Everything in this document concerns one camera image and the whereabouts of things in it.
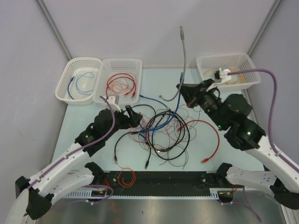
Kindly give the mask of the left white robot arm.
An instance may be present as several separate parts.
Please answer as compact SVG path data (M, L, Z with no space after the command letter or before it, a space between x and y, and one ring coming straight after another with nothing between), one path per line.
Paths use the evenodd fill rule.
M129 105L125 108L101 110L60 157L36 175L30 178L21 176L15 181L17 196L28 189L26 215L37 220L68 193L83 186L102 184L104 171L95 162L86 163L79 171L73 168L101 150L115 132L139 126L143 116Z

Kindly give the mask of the black mounting base plate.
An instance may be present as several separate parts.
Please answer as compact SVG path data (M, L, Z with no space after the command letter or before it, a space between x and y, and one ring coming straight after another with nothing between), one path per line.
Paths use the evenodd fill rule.
M235 190L217 174L201 171L110 171L92 182L100 184L110 186L114 196L188 197L208 196L210 189Z

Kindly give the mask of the middle white plastic basket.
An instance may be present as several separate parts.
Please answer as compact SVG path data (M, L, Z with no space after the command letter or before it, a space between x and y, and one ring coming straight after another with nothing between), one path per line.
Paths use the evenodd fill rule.
M103 103L100 96L119 96L119 105L134 105L139 99L142 61L134 58L109 58L102 61L92 99Z

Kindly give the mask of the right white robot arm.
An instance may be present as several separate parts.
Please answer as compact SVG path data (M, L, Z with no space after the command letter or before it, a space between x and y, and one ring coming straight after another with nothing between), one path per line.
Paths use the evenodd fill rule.
M224 101L215 95L217 85L212 79L199 84L177 84L187 107L199 106L225 131L224 138L235 149L260 161L268 171L249 171L229 163L222 163L216 171L215 181L220 187L243 185L260 190L281 205L299 208L299 166L284 152L275 148L269 135L248 118L252 110L242 94L230 94Z

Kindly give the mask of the left white plastic basket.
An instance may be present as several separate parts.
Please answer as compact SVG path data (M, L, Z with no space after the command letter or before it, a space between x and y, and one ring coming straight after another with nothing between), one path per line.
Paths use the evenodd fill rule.
M94 57L71 59L58 82L55 96L69 105L88 105L99 76L101 60Z

